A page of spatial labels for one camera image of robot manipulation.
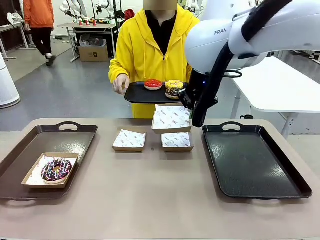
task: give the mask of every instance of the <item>yellow hoodie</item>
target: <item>yellow hoodie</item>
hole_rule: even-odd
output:
[[[148,79],[189,82],[192,68],[185,56],[185,42],[188,33],[198,22],[191,12],[178,5],[168,50],[163,56],[142,9],[121,28],[116,56],[110,62],[111,83],[120,74],[128,75],[131,83]],[[152,119],[154,112],[154,104],[132,104],[133,117],[136,119]]]

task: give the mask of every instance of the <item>black pants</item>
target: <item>black pants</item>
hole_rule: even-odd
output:
[[[51,31],[50,27],[32,28],[32,40],[42,55],[51,54]]]

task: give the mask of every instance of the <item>donut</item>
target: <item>donut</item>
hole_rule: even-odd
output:
[[[144,87],[151,91],[159,90],[162,88],[162,86],[163,86],[163,83],[155,79],[149,79],[144,82]]]
[[[182,81],[179,81],[179,80],[170,80],[165,83],[165,87],[167,89],[175,88],[175,89],[181,90],[184,88],[184,84]]]
[[[71,162],[65,158],[58,158],[49,162],[41,171],[41,177],[47,184],[58,184],[65,180],[71,172]]]
[[[165,96],[168,99],[172,99],[172,100],[178,100],[178,93],[179,93],[180,89],[178,88],[168,88],[165,92]]]

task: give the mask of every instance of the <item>yellow frosted donut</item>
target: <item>yellow frosted donut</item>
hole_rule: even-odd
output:
[[[181,90],[184,88],[184,84],[182,81],[179,80],[170,80],[165,83],[165,87],[167,89],[175,88]]]

